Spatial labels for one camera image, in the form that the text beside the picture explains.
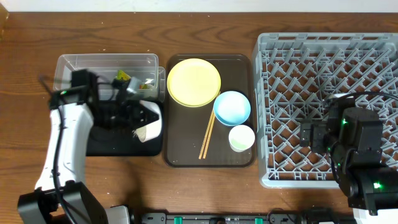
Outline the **white rice bowl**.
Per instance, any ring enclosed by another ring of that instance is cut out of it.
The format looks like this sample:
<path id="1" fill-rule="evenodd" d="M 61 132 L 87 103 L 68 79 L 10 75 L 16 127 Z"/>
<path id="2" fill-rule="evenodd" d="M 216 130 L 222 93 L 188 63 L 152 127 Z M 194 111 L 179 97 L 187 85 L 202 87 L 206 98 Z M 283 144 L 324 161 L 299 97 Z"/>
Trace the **white rice bowl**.
<path id="1" fill-rule="evenodd" d="M 133 136 L 137 137 L 140 142 L 147 142 L 161 134 L 163 124 L 162 113 L 157 103 L 140 100 L 139 104 L 157 115 L 155 121 L 150 121 L 149 124 L 137 128 L 132 132 Z"/>

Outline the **white tissue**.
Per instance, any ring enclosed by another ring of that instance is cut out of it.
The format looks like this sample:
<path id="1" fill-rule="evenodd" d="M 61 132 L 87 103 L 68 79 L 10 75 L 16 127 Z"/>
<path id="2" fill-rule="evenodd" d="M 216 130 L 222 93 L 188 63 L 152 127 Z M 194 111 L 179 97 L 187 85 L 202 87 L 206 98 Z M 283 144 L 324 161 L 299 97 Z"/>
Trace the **white tissue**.
<path id="1" fill-rule="evenodd" d="M 148 78 L 139 85 L 140 90 L 151 90 L 154 88 L 154 79 Z"/>

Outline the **white cup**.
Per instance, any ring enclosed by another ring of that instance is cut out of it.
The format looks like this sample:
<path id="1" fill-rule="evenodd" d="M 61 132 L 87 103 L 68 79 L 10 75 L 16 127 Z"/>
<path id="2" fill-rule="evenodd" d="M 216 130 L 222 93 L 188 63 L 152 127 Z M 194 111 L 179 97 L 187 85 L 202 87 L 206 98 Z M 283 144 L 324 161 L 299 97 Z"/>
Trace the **white cup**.
<path id="1" fill-rule="evenodd" d="M 238 125 L 231 129 L 228 135 L 231 149 L 235 152 L 243 152 L 254 144 L 254 131 L 246 125 Z"/>

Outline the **green snack wrapper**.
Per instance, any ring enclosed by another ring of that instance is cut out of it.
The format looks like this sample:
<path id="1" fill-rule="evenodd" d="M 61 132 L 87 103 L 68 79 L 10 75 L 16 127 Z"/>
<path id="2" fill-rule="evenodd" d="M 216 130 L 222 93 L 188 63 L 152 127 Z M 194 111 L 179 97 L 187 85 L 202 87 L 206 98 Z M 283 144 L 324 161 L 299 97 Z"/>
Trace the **green snack wrapper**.
<path id="1" fill-rule="evenodd" d="M 124 72 L 123 70 L 118 70 L 115 79 L 119 80 L 119 81 L 126 82 L 126 81 L 129 81 L 131 79 L 131 77 L 126 72 Z"/>

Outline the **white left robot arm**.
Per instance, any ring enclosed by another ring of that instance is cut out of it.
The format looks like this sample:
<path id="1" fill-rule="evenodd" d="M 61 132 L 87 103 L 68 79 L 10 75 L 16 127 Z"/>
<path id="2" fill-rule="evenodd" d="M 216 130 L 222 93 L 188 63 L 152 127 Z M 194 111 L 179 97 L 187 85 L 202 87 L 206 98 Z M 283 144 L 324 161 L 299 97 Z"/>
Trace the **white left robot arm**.
<path id="1" fill-rule="evenodd" d="M 45 165 L 32 193 L 19 197 L 24 223 L 130 223 L 125 205 L 104 208 L 85 185 L 85 160 L 94 125 L 129 128 L 131 138 L 148 142 L 160 136 L 162 112 L 151 101 L 53 103 Z"/>

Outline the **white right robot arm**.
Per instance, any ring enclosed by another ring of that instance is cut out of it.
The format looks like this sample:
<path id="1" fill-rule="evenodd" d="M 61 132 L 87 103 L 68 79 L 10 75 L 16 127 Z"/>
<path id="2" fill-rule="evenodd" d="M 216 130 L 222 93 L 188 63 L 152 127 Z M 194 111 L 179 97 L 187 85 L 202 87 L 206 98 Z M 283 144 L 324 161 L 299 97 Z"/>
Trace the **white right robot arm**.
<path id="1" fill-rule="evenodd" d="M 358 107 L 332 112 L 327 121 L 300 123 L 300 146 L 328 154 L 356 223 L 397 223 L 397 171 L 382 162 L 379 115 Z"/>

